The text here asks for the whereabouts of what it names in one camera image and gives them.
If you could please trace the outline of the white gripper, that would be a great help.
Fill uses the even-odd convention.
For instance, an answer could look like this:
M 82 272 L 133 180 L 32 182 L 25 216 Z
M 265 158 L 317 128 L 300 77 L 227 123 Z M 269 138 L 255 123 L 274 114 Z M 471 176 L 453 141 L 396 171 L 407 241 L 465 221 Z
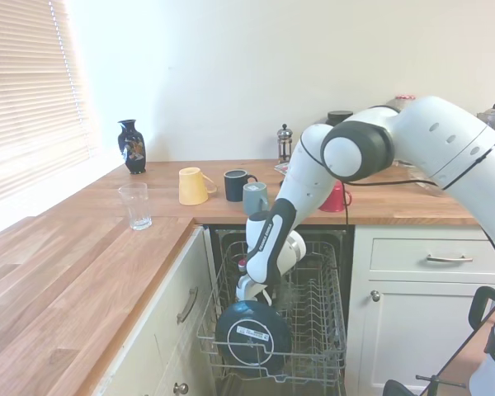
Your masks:
M 266 285 L 256 283 L 249 275 L 242 275 L 236 286 L 236 300 L 268 302 L 269 294 L 266 292 Z

